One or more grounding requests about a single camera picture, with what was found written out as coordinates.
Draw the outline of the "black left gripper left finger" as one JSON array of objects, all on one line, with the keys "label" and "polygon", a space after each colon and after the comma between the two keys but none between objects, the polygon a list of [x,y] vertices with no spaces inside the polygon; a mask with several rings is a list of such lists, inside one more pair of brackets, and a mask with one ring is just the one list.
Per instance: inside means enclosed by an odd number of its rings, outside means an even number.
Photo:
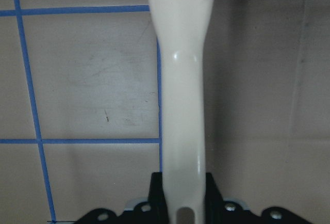
[{"label": "black left gripper left finger", "polygon": [[168,223],[168,209],[163,192],[161,172],[153,172],[151,175],[148,202],[151,207],[153,223]]}]

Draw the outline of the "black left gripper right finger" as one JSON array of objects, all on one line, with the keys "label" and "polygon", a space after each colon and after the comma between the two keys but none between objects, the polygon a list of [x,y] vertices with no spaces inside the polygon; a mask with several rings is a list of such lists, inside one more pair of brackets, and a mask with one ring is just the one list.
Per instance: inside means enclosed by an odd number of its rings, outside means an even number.
[{"label": "black left gripper right finger", "polygon": [[205,223],[221,223],[223,198],[210,172],[206,173]]}]

